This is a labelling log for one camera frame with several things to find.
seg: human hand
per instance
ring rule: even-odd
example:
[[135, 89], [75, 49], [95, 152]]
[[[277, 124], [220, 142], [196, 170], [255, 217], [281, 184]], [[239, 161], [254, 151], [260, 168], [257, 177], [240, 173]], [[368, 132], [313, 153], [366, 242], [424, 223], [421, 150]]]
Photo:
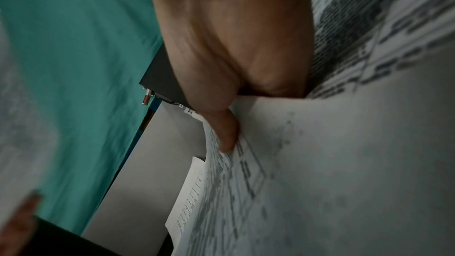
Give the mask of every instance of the human hand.
[[153, 0], [188, 102], [230, 151], [239, 92], [303, 97], [313, 53], [311, 0]]
[[33, 194], [26, 199], [0, 233], [0, 256], [16, 256], [25, 247], [36, 229], [33, 218], [41, 197]]

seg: green bed sheet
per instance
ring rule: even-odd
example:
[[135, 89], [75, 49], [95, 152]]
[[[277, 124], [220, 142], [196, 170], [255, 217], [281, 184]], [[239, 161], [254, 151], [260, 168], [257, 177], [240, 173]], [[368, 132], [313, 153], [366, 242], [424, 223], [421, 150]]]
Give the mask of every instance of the green bed sheet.
[[81, 234], [146, 114], [152, 0], [0, 0], [30, 96], [59, 131], [39, 216]]

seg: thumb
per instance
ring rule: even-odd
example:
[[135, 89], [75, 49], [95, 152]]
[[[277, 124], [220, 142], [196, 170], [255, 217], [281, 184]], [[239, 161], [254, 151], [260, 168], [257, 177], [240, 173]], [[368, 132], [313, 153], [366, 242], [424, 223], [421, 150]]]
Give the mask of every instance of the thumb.
[[219, 138], [218, 150], [227, 153], [234, 149], [238, 136], [238, 122], [231, 110], [200, 112]]

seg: gray surface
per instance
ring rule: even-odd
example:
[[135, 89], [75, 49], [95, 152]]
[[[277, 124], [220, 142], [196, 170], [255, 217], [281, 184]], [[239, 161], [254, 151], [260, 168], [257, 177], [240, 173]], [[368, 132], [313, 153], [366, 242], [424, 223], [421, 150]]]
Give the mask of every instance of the gray surface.
[[82, 236], [123, 256], [156, 255], [191, 157], [205, 154], [202, 123], [162, 103]]

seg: blurry finger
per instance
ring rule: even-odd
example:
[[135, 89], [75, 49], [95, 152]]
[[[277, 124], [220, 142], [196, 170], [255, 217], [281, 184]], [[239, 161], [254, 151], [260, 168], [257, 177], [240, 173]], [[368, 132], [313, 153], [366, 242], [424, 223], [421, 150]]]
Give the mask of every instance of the blurry finger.
[[227, 153], [234, 149], [238, 136], [238, 122], [229, 109], [219, 112], [201, 112], [219, 138], [218, 150]]

